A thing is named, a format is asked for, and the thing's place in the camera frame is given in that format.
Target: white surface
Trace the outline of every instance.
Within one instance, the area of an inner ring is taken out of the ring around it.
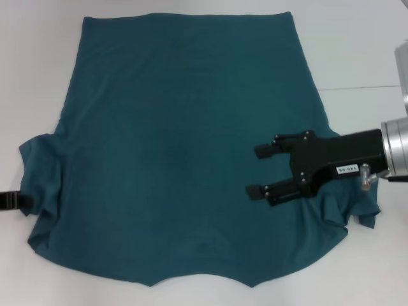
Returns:
[[[0,0],[0,190],[18,189],[18,146],[59,118],[84,16],[152,12],[272,14],[292,11],[332,128],[352,133],[404,115],[393,50],[408,38],[399,0]],[[35,255],[35,222],[0,213],[0,305],[407,305],[408,186],[383,182],[375,230],[349,236],[312,266],[248,288],[194,275],[153,288],[94,277]]]

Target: silver metal cylinder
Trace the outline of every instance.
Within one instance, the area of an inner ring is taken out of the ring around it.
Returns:
[[[408,117],[383,122],[382,142],[392,176],[408,176]]]

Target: teal t-shirt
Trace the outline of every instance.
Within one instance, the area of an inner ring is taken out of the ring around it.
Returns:
[[[330,182],[270,207],[245,186],[291,177],[254,146],[331,137],[290,13],[86,17],[54,134],[20,148],[31,247],[62,266],[154,285],[209,273],[255,286],[315,262],[375,190]]]

